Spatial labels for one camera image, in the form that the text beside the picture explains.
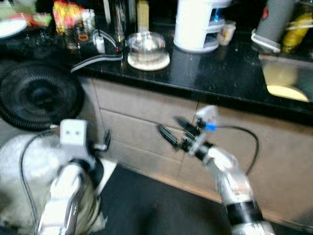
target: white container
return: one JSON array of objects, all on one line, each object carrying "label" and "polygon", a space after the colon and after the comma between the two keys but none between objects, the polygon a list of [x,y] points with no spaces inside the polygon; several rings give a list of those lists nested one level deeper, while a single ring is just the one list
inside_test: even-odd
[{"label": "white container", "polygon": [[207,27],[210,22],[212,2],[207,0],[179,0],[176,21],[182,25]]},{"label": "white container", "polygon": [[176,22],[174,44],[182,49],[203,48],[207,27],[199,28]]},{"label": "white container", "polygon": [[174,44],[189,52],[209,52],[218,47],[214,37],[207,38],[208,33],[221,30],[221,24],[210,24],[214,8],[227,7],[231,0],[179,0],[176,16]]}]

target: black fan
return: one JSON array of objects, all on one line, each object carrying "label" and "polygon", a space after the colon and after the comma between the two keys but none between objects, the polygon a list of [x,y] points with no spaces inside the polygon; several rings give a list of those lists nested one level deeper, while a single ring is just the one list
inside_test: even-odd
[{"label": "black fan", "polygon": [[75,118],[81,111],[84,91],[68,70],[31,61],[11,68],[0,81],[0,114],[12,125],[39,131]]}]

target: white plate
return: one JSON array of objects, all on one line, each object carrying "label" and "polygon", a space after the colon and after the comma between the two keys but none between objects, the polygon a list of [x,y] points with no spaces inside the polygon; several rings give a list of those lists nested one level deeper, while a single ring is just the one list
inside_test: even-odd
[{"label": "white plate", "polygon": [[133,58],[130,54],[127,56],[127,62],[135,69],[144,70],[144,71],[156,71],[161,70],[167,67],[170,64],[170,55],[166,52],[166,55],[161,59],[154,63],[141,63],[138,62],[135,58]]},{"label": "white plate", "polygon": [[10,19],[0,21],[0,39],[14,36],[27,27],[25,19]]}]

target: black floor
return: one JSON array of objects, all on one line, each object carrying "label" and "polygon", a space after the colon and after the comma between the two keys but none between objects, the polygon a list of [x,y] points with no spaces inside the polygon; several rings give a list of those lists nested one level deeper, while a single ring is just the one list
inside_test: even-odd
[{"label": "black floor", "polygon": [[[120,166],[101,194],[106,229],[95,235],[230,235],[219,203]],[[308,233],[273,224],[276,235]]]}]

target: kitchen counter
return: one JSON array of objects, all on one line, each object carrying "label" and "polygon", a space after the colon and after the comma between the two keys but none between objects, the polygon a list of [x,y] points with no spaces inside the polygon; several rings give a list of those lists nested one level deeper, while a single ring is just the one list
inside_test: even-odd
[{"label": "kitchen counter", "polygon": [[[99,62],[76,73],[232,109],[313,124],[312,102],[277,97],[267,91],[258,52],[252,49],[248,35],[245,35],[245,40],[235,37],[229,46],[221,46],[211,53],[191,54],[174,46],[172,28],[156,28],[155,31],[166,39],[166,49],[171,59],[168,67],[158,71],[137,70],[128,64],[125,54],[122,62]],[[64,50],[49,53],[46,48],[36,48],[34,51],[28,52],[27,56],[41,60],[53,57],[55,62],[62,65],[78,62],[67,57]]]}]

